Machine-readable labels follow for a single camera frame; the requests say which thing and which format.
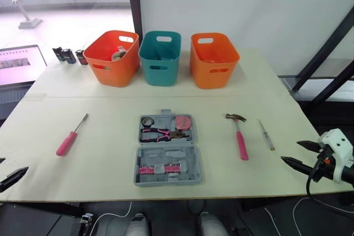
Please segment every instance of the gray tool case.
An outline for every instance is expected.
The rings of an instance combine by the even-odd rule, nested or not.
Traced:
[[[196,130],[192,116],[174,114],[169,109],[163,109],[160,115],[141,116],[140,121],[144,117],[151,117],[154,124],[150,128],[168,129],[173,132],[176,131],[175,117],[177,116],[189,117],[192,121],[189,130],[181,131],[187,135],[185,138],[142,143],[142,138],[155,139],[161,137],[162,134],[143,133],[142,129],[148,128],[144,127],[141,122],[139,123],[139,142],[142,146],[138,148],[134,169],[134,183],[137,186],[194,185],[201,182],[200,157],[198,148],[194,145]],[[166,166],[179,166],[179,172],[166,173]],[[147,170],[147,168],[149,168],[148,172],[153,171],[153,173],[139,173],[139,169]]]

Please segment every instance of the pink hammer handle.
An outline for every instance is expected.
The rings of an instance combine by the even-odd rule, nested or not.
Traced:
[[[242,133],[240,131],[236,132],[236,140],[238,143],[238,148],[240,149],[241,160],[248,160],[246,145],[244,143],[244,139],[243,139]]]
[[[71,148],[71,146],[74,143],[76,137],[77,137],[77,134],[75,132],[70,132],[70,134],[63,141],[63,143],[61,143],[60,147],[56,151],[56,154],[58,156],[64,156],[69,151],[69,149]]]

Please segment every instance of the black cable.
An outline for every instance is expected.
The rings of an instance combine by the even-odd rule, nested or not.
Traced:
[[[201,210],[200,210],[199,212],[197,212],[197,213],[194,213],[194,212],[190,209],[190,207],[189,207],[189,202],[190,202],[190,201],[191,201],[191,200],[188,200],[188,201],[187,201],[187,210],[188,210],[188,212],[189,212],[192,216],[194,216],[195,236],[200,236],[200,235],[201,235],[201,231],[200,231],[200,227],[199,227],[198,218],[199,218],[200,214],[201,214],[201,213],[204,211],[204,209],[205,209],[206,200],[203,199],[202,208],[201,208]]]
[[[244,221],[241,213],[240,213],[240,210],[238,209],[238,206],[236,204],[236,202],[234,200],[233,201],[233,204],[235,205],[235,209],[236,209],[236,212],[237,212],[237,215],[238,217],[240,218],[240,220],[242,221],[243,225],[247,228],[247,230],[249,231],[249,233],[254,236],[254,233],[251,231],[251,229],[249,228],[249,226],[247,225],[247,223]]]
[[[56,219],[56,221],[54,222],[54,224],[50,227],[49,231],[47,232],[47,234],[46,234],[45,236],[48,236],[48,235],[51,233],[51,231],[54,229],[55,225],[58,223],[58,221],[60,220],[60,218],[61,218],[61,215],[58,216],[58,218]]]
[[[316,204],[318,204],[319,206],[322,206],[324,208],[326,208],[327,210],[329,211],[332,211],[338,215],[341,215],[341,216],[344,216],[344,217],[347,217],[347,218],[354,218],[354,215],[353,213],[346,213],[346,212],[350,212],[350,211],[345,211],[343,209],[339,209],[337,207],[334,207],[334,206],[331,206],[331,205],[328,205],[328,204],[325,204],[323,202],[321,202],[320,200],[316,199],[310,192],[310,183],[311,183],[311,179],[314,177],[316,171],[318,170],[319,168],[319,165],[320,163],[322,162],[322,159],[323,158],[319,158],[313,168],[313,170],[311,171],[311,173],[309,174],[309,177],[308,177],[308,180],[306,182],[306,193],[308,195],[308,197],[314,201]]]

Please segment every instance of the battery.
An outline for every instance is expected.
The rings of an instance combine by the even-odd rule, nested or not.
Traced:
[[[83,50],[78,50],[78,51],[75,51],[76,53],[76,56],[77,56],[77,59],[79,60],[79,62],[82,64],[82,65],[87,65],[87,61],[86,61],[86,58],[83,56],[83,53],[84,51]]]
[[[74,54],[72,53],[71,49],[64,49],[61,51],[61,55],[64,57],[66,62],[69,64],[75,64],[76,63],[76,58]]]
[[[65,61],[65,58],[61,55],[62,48],[52,48],[53,52],[55,53],[56,57],[58,58],[59,61]]]

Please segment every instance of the screwdriver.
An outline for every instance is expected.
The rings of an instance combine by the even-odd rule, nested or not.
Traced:
[[[258,122],[259,122],[259,125],[261,126],[262,133],[263,133],[263,135],[264,135],[264,137],[265,137],[265,139],[266,139],[266,141],[267,141],[267,143],[268,143],[268,146],[269,146],[270,150],[271,150],[271,151],[274,151],[274,150],[275,150],[275,147],[274,147],[274,145],[273,145],[272,140],[270,139],[270,137],[269,137],[269,135],[268,135],[268,132],[265,130],[265,128],[264,128],[264,126],[263,126],[261,120],[258,119]]]
[[[77,137],[77,130],[83,124],[83,122],[86,121],[87,117],[89,117],[88,113],[85,114],[85,116],[81,120],[80,124],[76,127],[76,129],[74,131],[71,131],[70,134],[63,141],[63,143],[61,143],[60,147],[56,151],[56,154],[58,156],[64,156],[69,151],[69,149],[71,148],[71,146],[73,145]]]

